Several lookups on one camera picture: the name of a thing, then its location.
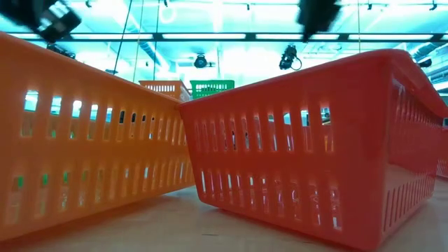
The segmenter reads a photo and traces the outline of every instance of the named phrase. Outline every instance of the ceiling light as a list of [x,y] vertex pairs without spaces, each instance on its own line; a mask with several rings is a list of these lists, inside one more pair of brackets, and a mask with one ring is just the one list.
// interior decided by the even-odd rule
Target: ceiling light
[[19,38],[19,39],[39,39],[39,38],[40,38],[39,35],[37,35],[37,34],[31,34],[31,33],[28,33],[28,34],[15,34],[15,33],[10,33],[10,35],[12,35],[12,36],[14,36],[14,37],[16,37],[16,38]]
[[443,83],[437,83],[437,84],[434,84],[433,86],[436,90],[443,90],[445,88],[448,88],[448,81],[443,82]]
[[432,34],[350,34],[349,40],[425,40]]
[[122,34],[72,34],[74,39],[121,39]]
[[125,34],[123,39],[153,39],[152,34]]
[[159,18],[162,24],[170,24],[172,23],[177,17],[177,11],[175,8],[175,5],[171,5],[171,7],[168,7],[168,4],[165,6],[162,6],[159,8]]
[[25,99],[26,99],[27,101],[37,102],[37,95],[27,94],[27,95],[25,96]]
[[76,101],[73,102],[73,110],[74,109],[80,109],[82,106],[83,106],[83,102],[82,101],[76,100]]
[[245,34],[163,34],[164,39],[245,39]]
[[295,40],[302,39],[301,34],[256,34],[257,39],[284,39],[284,40]]
[[311,40],[335,40],[339,38],[339,34],[315,34],[311,36]]

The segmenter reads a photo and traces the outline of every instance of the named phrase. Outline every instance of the red basket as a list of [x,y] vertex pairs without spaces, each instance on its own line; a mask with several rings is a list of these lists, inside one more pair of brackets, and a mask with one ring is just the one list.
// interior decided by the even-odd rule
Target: red basket
[[446,144],[448,140],[448,128],[444,128],[442,131],[443,137],[440,143],[440,159],[437,163],[437,175],[443,179],[448,179],[448,146]]
[[348,57],[180,110],[203,202],[366,250],[432,195],[434,149],[448,114],[399,50]]

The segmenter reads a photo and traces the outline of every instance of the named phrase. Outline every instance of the fluorescent light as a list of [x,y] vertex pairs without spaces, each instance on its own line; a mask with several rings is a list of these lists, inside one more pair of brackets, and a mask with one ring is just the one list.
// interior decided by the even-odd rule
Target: fluorescent light
[[[162,24],[171,24],[176,19],[176,16],[177,16],[176,5],[170,3],[169,1],[168,1],[168,5],[169,5],[169,7],[166,7],[164,4],[160,4],[160,7],[159,7],[159,18],[160,18],[160,21],[162,22]],[[171,10],[171,14],[169,15],[169,17],[165,17],[165,14],[164,14],[165,10]]]
[[25,99],[26,99],[27,101],[37,102],[37,95],[34,96],[34,95],[32,95],[32,94],[27,94],[27,95],[25,95]]
[[304,57],[305,59],[331,59],[334,56],[336,56],[335,53],[304,53],[300,56]]
[[443,83],[437,83],[437,84],[434,84],[433,86],[436,90],[442,90],[442,89],[448,88],[448,81],[443,82]]
[[245,39],[245,34],[163,34],[164,39]]
[[153,39],[152,34],[125,34],[123,39]]
[[350,34],[349,40],[424,40],[432,37],[432,34]]
[[73,109],[79,109],[82,105],[83,105],[82,101],[76,100],[73,102]]
[[28,33],[28,34],[15,34],[15,33],[10,33],[10,35],[11,35],[11,36],[14,36],[14,37],[16,37],[16,38],[19,38],[19,39],[39,39],[39,38],[40,38],[39,35],[37,35],[37,34],[31,34],[31,33]]
[[74,39],[121,39],[122,34],[72,34]]
[[294,40],[302,39],[301,34],[256,34],[257,39],[284,39],[284,40]]
[[312,39],[321,39],[321,40],[335,40],[339,38],[339,34],[315,34],[311,36]]

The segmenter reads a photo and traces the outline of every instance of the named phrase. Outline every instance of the plastic basket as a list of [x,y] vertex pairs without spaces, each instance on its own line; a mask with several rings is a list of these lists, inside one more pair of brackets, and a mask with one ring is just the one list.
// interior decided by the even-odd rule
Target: plastic basket
[[192,186],[178,101],[0,33],[0,240]]
[[181,102],[190,101],[191,94],[181,80],[140,80],[140,85],[168,95]]
[[[432,195],[447,115],[427,77],[399,50],[180,108],[203,202],[366,250]],[[330,111],[324,124],[322,111]]]
[[437,175],[443,179],[448,179],[448,128],[443,129],[443,137],[440,142],[440,159],[437,163]]
[[199,99],[235,88],[233,80],[191,80],[193,99]]

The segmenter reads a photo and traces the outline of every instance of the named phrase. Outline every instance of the ceiling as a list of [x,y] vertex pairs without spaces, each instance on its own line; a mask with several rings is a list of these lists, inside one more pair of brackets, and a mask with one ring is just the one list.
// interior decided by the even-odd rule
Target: ceiling
[[[264,32],[298,33],[302,27],[295,22],[299,8],[291,0],[129,0],[67,1],[83,23],[75,33],[222,33]],[[334,33],[445,33],[448,32],[448,0],[342,0],[342,12],[333,24]],[[0,30],[29,32],[0,17]],[[40,46],[43,42],[35,41]],[[119,77],[129,81],[182,79],[232,79],[241,86],[293,70],[279,69],[281,54],[289,41],[217,42],[162,41],[148,42],[167,67],[154,66],[148,51],[137,42],[70,41],[62,47],[76,53],[76,59],[101,70],[116,67]],[[381,48],[412,50],[419,43],[293,43],[302,60],[302,68],[323,64],[360,51]],[[206,56],[214,67],[196,69],[191,65],[198,53]]]

